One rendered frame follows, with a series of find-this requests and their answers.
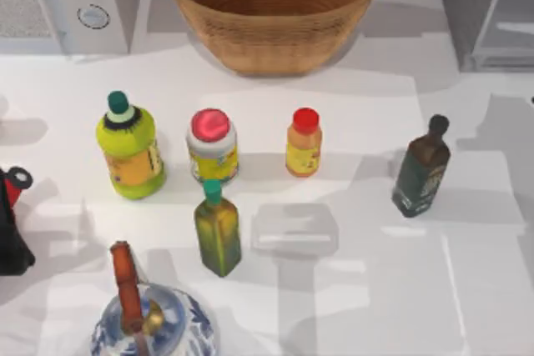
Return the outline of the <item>orange bottle with red cap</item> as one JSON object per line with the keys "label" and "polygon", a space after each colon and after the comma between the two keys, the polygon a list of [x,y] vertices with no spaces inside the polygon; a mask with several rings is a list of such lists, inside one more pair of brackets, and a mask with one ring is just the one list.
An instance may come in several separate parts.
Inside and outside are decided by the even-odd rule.
{"label": "orange bottle with red cap", "polygon": [[296,177],[309,177],[320,166],[322,130],[320,115],[313,108],[299,108],[293,113],[287,130],[285,165]]}

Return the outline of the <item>white jar with red lid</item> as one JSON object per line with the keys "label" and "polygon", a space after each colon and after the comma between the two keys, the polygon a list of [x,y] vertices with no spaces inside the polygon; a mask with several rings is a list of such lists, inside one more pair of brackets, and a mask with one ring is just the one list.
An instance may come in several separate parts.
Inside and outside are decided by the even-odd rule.
{"label": "white jar with red lid", "polygon": [[191,172],[199,181],[230,181],[239,170],[237,132],[227,114],[217,108],[197,111],[186,133]]}

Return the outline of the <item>olive green bottle teal cap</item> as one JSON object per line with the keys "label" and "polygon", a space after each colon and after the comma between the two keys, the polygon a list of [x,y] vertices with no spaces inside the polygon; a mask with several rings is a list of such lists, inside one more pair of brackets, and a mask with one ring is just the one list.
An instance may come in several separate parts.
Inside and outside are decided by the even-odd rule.
{"label": "olive green bottle teal cap", "polygon": [[207,269],[223,278],[241,261],[239,212],[223,196],[219,180],[204,180],[203,190],[204,200],[194,210],[200,257]]}

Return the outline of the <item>yellow-green bottle with teal cap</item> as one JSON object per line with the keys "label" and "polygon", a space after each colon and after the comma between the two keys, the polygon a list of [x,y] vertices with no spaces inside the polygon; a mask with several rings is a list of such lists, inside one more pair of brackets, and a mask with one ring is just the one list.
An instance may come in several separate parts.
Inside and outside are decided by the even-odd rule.
{"label": "yellow-green bottle with teal cap", "polygon": [[166,180],[153,116],[133,105],[122,91],[108,95],[108,110],[98,121],[96,139],[115,191],[128,199],[158,192]]}

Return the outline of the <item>brown woven basket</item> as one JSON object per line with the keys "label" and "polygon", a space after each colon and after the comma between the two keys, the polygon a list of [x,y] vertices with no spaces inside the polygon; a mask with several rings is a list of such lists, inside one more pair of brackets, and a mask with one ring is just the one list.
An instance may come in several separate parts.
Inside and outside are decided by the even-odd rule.
{"label": "brown woven basket", "polygon": [[296,76],[328,62],[372,0],[175,0],[199,41],[245,76]]}

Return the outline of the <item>dark green bottle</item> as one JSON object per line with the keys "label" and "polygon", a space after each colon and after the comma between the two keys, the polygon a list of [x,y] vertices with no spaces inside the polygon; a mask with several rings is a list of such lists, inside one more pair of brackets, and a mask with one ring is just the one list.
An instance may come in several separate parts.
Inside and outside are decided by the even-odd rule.
{"label": "dark green bottle", "polygon": [[425,135],[409,143],[402,160],[391,200],[406,218],[430,208],[444,177],[451,151],[443,139],[449,119],[435,114]]}

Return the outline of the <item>blue and white teapot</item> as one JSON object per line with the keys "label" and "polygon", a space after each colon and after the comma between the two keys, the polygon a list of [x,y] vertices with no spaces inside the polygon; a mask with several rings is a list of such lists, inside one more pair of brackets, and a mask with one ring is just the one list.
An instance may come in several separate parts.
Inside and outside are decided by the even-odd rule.
{"label": "blue and white teapot", "polygon": [[91,356],[219,356],[214,324],[183,290],[143,281],[131,248],[111,248],[118,294],[91,336]]}

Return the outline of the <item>round microwave knob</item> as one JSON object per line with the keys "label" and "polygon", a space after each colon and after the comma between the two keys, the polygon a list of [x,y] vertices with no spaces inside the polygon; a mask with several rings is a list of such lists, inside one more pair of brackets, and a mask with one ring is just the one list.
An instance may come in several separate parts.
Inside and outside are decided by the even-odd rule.
{"label": "round microwave knob", "polygon": [[100,30],[106,28],[110,23],[108,12],[98,5],[90,4],[77,11],[78,20],[86,28]]}

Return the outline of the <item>pale microwave oven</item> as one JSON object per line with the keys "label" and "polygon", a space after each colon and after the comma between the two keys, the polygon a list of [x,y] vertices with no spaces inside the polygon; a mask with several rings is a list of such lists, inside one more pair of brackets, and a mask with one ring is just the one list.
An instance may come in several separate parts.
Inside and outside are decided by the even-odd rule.
{"label": "pale microwave oven", "polygon": [[[0,54],[81,56],[130,51],[140,0],[0,0]],[[109,25],[86,28],[77,11],[105,9]]]}

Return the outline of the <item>black and red object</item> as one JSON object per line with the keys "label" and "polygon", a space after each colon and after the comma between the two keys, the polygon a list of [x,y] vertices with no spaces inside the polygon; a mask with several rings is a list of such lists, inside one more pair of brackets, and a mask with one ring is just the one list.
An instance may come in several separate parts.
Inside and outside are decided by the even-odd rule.
{"label": "black and red object", "polygon": [[19,166],[0,168],[0,277],[23,275],[35,256],[18,230],[14,206],[22,191],[33,185],[32,175]]}

